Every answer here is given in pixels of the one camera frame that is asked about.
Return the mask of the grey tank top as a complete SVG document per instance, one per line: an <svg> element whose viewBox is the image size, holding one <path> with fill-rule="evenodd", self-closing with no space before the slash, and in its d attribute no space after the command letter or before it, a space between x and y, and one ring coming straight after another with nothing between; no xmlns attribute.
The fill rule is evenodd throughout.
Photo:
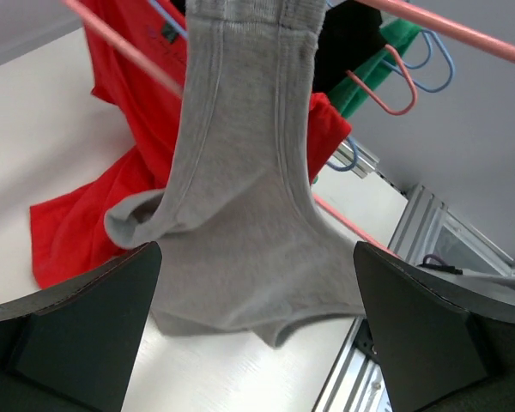
<svg viewBox="0 0 515 412"><path fill-rule="evenodd" d="M319 214L306 139L322 1L189 1L188 64L162 190L106 212L111 241L162 253L151 305L168 336L249 330L278 347L364 312L355 242Z"/></svg>

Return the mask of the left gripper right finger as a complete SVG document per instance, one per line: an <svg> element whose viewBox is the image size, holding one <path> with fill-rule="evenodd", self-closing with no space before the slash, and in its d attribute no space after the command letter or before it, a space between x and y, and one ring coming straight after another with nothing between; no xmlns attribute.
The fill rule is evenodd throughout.
<svg viewBox="0 0 515 412"><path fill-rule="evenodd" d="M515 277L416 267L354 249L395 411L515 411Z"/></svg>

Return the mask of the pink wire hanger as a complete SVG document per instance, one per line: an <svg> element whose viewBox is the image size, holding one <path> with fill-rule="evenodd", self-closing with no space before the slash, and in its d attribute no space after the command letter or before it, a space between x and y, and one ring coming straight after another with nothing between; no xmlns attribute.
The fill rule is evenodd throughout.
<svg viewBox="0 0 515 412"><path fill-rule="evenodd" d="M445 36L455 39L461 43L469 45L477 50L481 50L501 58L508 62L515 64L515 45L511 45L503 40L493 38L485 33L481 33L457 23L455 21L446 19L443 16L437 15L431 11L423 9L404 1L389 1L389 0L362 0L363 4L385 11L391 15L402 18L405 21L411 21L421 27L431 29L435 32L444 34ZM151 61L141 51L136 49L130 42L122 37L118 32L113 30L108 24L102 21L93 11L83 5L79 1L67 1L65 5L78 14L82 21L94 30L102 39L107 41L110 45L115 47L121 54L128 58L132 63L139 66L143 71L153 77L159 84L161 84L171 94L180 97L183 88L176 83L160 66ZM366 86L361 79L354 73L348 72L347 75L354 82L356 82L365 92L387 113L392 116L402 116L407 114L418 101L418 92L416 85L411 79L408 68L403 64L396 49L387 45L385 49L392 55L394 60L400 67L403 78L409 86L411 93L410 103L400 111L391 110L374 92Z"/></svg>

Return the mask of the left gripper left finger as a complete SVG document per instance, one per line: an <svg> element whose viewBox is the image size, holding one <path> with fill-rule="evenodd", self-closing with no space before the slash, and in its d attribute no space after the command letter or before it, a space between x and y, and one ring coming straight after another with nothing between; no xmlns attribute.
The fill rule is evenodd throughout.
<svg viewBox="0 0 515 412"><path fill-rule="evenodd" d="M160 267L151 242L0 304L0 411L120 411Z"/></svg>

